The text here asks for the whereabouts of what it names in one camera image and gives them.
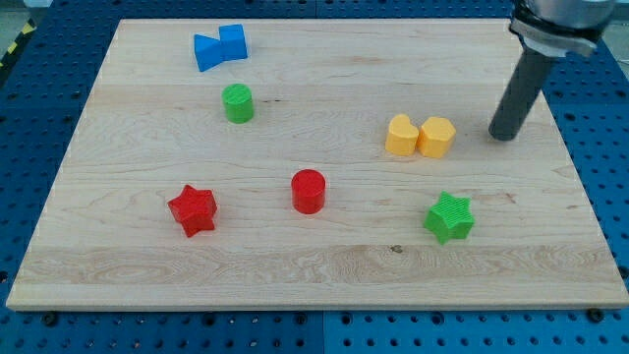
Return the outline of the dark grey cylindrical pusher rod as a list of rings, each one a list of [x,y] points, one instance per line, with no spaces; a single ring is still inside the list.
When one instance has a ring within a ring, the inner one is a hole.
[[[488,126],[494,139],[508,142],[517,137],[555,61],[524,47]]]

